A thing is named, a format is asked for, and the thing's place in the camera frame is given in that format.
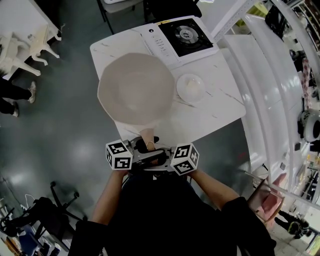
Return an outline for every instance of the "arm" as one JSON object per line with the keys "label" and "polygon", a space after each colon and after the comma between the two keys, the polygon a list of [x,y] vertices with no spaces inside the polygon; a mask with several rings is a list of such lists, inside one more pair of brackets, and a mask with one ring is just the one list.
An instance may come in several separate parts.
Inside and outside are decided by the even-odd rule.
{"label": "arm", "polygon": [[201,170],[191,172],[190,176],[221,210],[219,221],[230,231],[240,248],[247,250],[251,256],[275,255],[276,242],[249,208],[245,198]]}
{"label": "arm", "polygon": [[100,196],[91,221],[78,221],[68,256],[98,256],[106,244],[108,226],[114,216],[122,189],[122,181],[126,171],[113,171]]}
{"label": "arm", "polygon": [[114,216],[122,189],[122,181],[126,171],[114,170],[108,183],[96,203],[93,211],[92,222],[107,225]]}
{"label": "arm", "polygon": [[219,210],[221,210],[227,202],[239,197],[232,188],[222,184],[202,170],[197,169],[191,172],[190,177],[195,180]]}

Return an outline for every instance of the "gray floor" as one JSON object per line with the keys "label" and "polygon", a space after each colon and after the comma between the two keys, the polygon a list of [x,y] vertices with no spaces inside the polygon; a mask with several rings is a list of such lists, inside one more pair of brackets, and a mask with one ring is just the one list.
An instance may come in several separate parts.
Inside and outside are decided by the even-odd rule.
{"label": "gray floor", "polygon": [[[111,173],[105,144],[120,138],[98,102],[98,77],[89,50],[111,33],[96,1],[62,2],[62,41],[52,45],[61,58],[45,52],[41,56],[48,66],[31,63],[41,70],[39,77],[21,71],[13,83],[27,88],[35,80],[37,99],[34,104],[18,102],[19,118],[0,115],[0,173],[23,205],[25,194],[52,198],[50,182],[56,181],[63,202],[79,191],[71,211],[90,216]],[[114,14],[110,22],[115,32],[142,25],[143,8]],[[241,120],[199,139],[195,146],[203,170],[245,197],[250,195],[251,178],[238,169],[249,161]]]}

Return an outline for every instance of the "stove burner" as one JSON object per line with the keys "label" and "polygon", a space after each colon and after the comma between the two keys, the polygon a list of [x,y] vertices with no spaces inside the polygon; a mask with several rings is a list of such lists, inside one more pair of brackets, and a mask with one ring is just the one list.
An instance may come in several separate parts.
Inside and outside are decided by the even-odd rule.
{"label": "stove burner", "polygon": [[181,42],[186,44],[194,44],[199,39],[198,33],[189,26],[178,26],[174,33]]}
{"label": "stove burner", "polygon": [[179,57],[213,47],[193,18],[163,23],[159,28]]}

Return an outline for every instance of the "cable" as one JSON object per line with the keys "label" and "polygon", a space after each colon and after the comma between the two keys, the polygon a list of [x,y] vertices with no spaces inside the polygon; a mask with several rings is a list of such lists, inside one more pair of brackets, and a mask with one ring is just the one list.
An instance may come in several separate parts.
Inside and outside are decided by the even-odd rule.
{"label": "cable", "polygon": [[26,202],[26,208],[29,209],[27,196],[32,197],[33,200],[36,200],[36,199],[35,199],[31,194],[25,194],[25,195],[24,195],[24,197],[25,197],[25,202]]}
{"label": "cable", "polygon": [[14,192],[13,192],[13,191],[11,190],[11,188],[10,188],[10,186],[9,186],[9,184],[8,184],[8,181],[7,181],[4,177],[2,177],[2,180],[6,183],[6,187],[10,190],[12,196],[14,197],[14,199],[15,199],[15,200],[18,202],[18,204],[20,205],[19,200],[16,198]]}

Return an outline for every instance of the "chair leg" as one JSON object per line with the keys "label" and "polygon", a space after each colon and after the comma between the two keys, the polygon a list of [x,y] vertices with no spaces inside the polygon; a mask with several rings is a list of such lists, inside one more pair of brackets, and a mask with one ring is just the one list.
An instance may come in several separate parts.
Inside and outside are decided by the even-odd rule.
{"label": "chair leg", "polygon": [[101,0],[96,0],[96,2],[98,3],[98,7],[99,7],[99,10],[101,12],[101,15],[102,15],[102,18],[103,18],[103,21],[106,22],[106,17],[105,17],[105,9],[101,3]]}
{"label": "chair leg", "polygon": [[57,196],[57,194],[56,194],[56,192],[55,192],[55,190],[54,190],[54,187],[56,186],[56,183],[53,181],[53,182],[51,182],[51,185],[50,185],[50,189],[51,189],[51,192],[52,192],[52,195],[53,195],[53,198],[54,198],[54,201],[55,201],[55,203],[56,203],[56,206],[58,206],[59,208],[61,207],[63,207],[62,206],[62,204],[61,204],[61,202],[60,202],[60,200],[59,200],[59,198],[58,198],[58,196]]}
{"label": "chair leg", "polygon": [[70,213],[68,211],[65,211],[64,213],[66,215],[70,216],[71,218],[74,218],[75,220],[82,221],[82,219],[78,218],[77,216],[73,215],[72,213]]}
{"label": "chair leg", "polygon": [[143,14],[144,14],[144,21],[148,22],[148,10],[147,10],[147,0],[143,0]]}
{"label": "chair leg", "polygon": [[114,33],[114,30],[113,30],[112,27],[111,27],[111,24],[110,24],[110,21],[109,21],[109,19],[108,19],[107,14],[105,14],[105,18],[106,18],[106,23],[108,23],[108,26],[109,26],[109,29],[110,29],[110,31],[111,31],[111,34],[114,35],[115,33]]}
{"label": "chair leg", "polygon": [[79,193],[78,193],[78,192],[75,192],[74,195],[73,195],[72,200],[71,200],[70,202],[68,202],[68,203],[65,203],[65,204],[63,205],[63,207],[64,207],[65,209],[67,209],[78,197],[79,197]]}
{"label": "chair leg", "polygon": [[44,228],[44,225],[40,224],[40,226],[38,227],[38,229],[36,230],[35,234],[34,234],[34,238],[35,239],[39,239],[40,236],[41,236],[41,232],[42,232],[42,229]]}

